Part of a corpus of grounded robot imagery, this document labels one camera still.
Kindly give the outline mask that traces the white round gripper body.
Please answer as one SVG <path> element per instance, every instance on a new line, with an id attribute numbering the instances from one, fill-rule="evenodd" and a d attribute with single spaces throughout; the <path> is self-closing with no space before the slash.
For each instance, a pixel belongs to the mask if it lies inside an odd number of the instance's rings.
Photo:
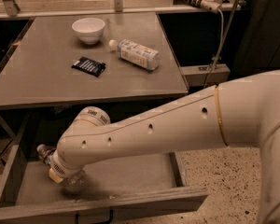
<path id="1" fill-rule="evenodd" d="M 57 151 L 55 151 L 50 156 L 50 168 L 52 168 L 54 170 L 54 172 L 62 179 L 70 178 L 81 170 L 80 167 L 71 169 L 71 168 L 64 166 L 63 162 L 60 161 L 60 159 L 59 159 L 59 155 L 58 155 Z"/>

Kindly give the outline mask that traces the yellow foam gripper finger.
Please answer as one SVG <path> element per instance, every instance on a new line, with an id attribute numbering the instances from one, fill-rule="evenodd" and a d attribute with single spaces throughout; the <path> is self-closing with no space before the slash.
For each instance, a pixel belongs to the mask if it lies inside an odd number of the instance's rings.
<path id="1" fill-rule="evenodd" d="M 63 182 L 63 179 L 59 177 L 52 168 L 49 169 L 49 177 L 57 184 Z"/>

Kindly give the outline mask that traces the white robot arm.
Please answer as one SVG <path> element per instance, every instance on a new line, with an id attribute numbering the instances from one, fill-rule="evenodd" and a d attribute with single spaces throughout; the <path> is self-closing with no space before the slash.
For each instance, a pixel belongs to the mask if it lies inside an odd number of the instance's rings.
<path id="1" fill-rule="evenodd" d="M 119 122 L 82 109 L 50 159 L 57 183 L 113 158 L 218 147 L 258 147 L 258 224 L 280 224 L 280 69 L 195 92 Z"/>

